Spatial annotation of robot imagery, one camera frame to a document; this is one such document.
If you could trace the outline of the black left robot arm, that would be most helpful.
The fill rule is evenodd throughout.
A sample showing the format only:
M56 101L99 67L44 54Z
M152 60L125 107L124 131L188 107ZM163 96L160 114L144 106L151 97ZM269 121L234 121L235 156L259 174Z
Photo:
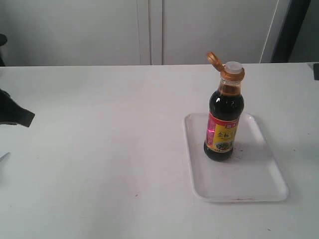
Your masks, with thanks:
M0 123L30 127L35 114L20 107L4 90L0 90Z

